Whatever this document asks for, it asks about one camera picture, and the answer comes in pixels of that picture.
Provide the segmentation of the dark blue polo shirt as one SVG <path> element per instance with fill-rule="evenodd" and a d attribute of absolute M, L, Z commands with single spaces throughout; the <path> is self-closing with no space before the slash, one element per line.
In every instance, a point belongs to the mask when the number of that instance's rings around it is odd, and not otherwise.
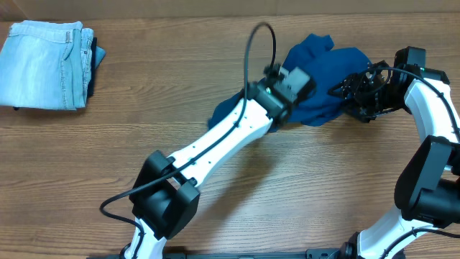
<path fill-rule="evenodd" d="M 370 59 L 356 47 L 335 48 L 330 36 L 310 34 L 292 47 L 282 67 L 287 71 L 300 68 L 316 82 L 316 92 L 299 103 L 289 123 L 319 127 L 342 114 L 339 97 L 328 90 L 353 73 L 365 71 Z"/>

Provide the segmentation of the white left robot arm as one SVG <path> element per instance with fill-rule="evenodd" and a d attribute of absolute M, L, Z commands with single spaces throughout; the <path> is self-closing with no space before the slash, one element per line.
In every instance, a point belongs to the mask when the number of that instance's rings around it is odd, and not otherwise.
<path fill-rule="evenodd" d="M 167 240 L 196 214 L 207 179 L 244 146 L 283 126 L 315 90 L 313 77 L 300 68 L 267 71 L 205 135 L 169 156 L 153 152 L 129 195 L 139 228 L 121 257 L 161 258 Z"/>

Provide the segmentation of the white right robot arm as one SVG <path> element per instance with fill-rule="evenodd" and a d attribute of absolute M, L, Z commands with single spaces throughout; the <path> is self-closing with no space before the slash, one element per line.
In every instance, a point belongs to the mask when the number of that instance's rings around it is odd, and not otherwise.
<path fill-rule="evenodd" d="M 339 249 L 309 250 L 309 258 L 404 258 L 404 249 L 426 233 L 447 236 L 459 223 L 459 115 L 444 71 L 426 67 L 426 51 L 398 50 L 393 65 L 371 64 L 328 91 L 344 100 L 344 112 L 360 122 L 405 110 L 414 118 L 420 147 L 395 185 L 394 205 L 375 224 Z"/>

